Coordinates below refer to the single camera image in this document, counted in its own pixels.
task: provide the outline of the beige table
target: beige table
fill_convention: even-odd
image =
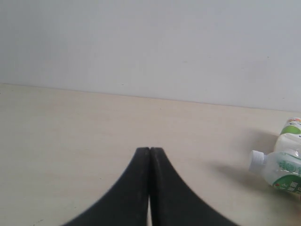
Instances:
[[[242,226],[297,226],[301,202],[247,172],[299,113],[0,85],[0,225],[55,226],[164,147],[186,183]]]

